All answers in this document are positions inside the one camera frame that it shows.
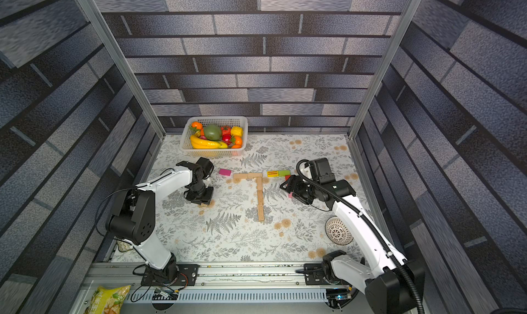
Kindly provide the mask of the green block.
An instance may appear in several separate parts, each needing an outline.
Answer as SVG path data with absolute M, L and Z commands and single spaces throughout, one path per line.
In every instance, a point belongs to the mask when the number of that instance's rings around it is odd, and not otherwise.
M 279 177 L 286 177 L 286 176 L 290 176 L 290 175 L 291 175 L 290 170 L 279 170 L 278 171 L 278 176 Z

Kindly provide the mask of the wood block marked 71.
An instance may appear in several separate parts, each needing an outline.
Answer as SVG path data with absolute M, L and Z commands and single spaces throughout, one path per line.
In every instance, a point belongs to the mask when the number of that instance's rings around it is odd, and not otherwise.
M 258 206 L 264 205 L 264 196 L 263 196 L 262 190 L 257 191 L 257 203 L 258 203 Z

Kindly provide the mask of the yellow block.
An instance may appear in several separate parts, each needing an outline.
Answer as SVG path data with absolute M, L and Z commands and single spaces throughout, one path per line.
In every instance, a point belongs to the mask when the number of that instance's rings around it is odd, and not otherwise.
M 275 178 L 279 176 L 279 172 L 278 171 L 267 171 L 266 175 L 268 178 Z

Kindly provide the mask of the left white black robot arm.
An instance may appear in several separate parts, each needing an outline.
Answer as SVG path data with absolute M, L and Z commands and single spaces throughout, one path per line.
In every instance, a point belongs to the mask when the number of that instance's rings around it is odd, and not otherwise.
M 203 157 L 195 163 L 181 161 L 148 182 L 113 194 L 115 200 L 106 221 L 106 230 L 133 247 L 145 261 L 145 272 L 153 281 L 170 285 L 179 275 L 175 255 L 155 233 L 156 205 L 182 188 L 188 202 L 209 205 L 214 188 L 204 181 L 213 171 L 213 163 Z

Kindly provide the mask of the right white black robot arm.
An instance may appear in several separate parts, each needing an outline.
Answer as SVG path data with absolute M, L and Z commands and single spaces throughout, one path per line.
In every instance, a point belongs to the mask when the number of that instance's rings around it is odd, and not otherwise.
M 303 204 L 325 203 L 361 249 L 365 262 L 341 250 L 323 257 L 321 270 L 329 283 L 344 282 L 363 293 L 374 313 L 424 313 L 425 270 L 409 261 L 374 224 L 354 188 L 337 180 L 326 158 L 300 160 L 296 174 L 281 189 Z

